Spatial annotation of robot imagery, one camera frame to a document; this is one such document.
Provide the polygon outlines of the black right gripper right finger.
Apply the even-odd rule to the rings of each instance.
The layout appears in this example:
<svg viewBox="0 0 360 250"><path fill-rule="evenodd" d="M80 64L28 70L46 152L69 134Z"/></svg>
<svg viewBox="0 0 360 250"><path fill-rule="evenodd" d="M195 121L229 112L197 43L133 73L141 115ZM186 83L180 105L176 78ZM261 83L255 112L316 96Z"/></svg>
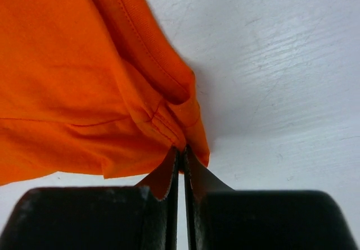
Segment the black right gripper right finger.
<svg viewBox="0 0 360 250"><path fill-rule="evenodd" d="M211 249L210 224L203 209L209 193L231 192L233 188L222 182L197 158L187 145L182 157L186 201L189 249Z"/></svg>

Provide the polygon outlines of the orange t shirt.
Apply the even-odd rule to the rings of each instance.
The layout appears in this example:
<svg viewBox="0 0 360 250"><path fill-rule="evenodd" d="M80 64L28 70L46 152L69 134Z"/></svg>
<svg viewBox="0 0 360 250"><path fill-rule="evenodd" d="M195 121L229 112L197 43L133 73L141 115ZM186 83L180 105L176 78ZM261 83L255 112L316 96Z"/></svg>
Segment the orange t shirt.
<svg viewBox="0 0 360 250"><path fill-rule="evenodd" d="M1 0L1 184L151 172L209 147L195 74L146 0Z"/></svg>

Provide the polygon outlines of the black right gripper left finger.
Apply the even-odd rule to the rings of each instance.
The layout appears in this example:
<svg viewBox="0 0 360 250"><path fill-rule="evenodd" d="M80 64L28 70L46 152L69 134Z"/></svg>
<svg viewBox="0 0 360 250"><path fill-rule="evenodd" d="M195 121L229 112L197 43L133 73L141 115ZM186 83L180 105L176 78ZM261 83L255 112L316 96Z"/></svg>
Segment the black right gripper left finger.
<svg viewBox="0 0 360 250"><path fill-rule="evenodd" d="M162 163L137 186L146 192L140 249L176 249L179 152L171 147Z"/></svg>

